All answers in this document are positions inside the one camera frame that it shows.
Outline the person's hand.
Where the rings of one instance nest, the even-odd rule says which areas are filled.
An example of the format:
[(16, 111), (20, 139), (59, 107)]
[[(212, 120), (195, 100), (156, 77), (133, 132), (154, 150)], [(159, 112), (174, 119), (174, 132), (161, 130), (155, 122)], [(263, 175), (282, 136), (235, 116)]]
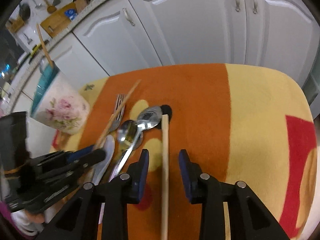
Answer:
[(32, 214), (32, 213), (29, 213), (27, 210), (25, 210), (24, 213), (26, 217), (33, 223), (42, 224), (45, 222), (45, 217), (44, 217), (44, 214), (42, 213)]

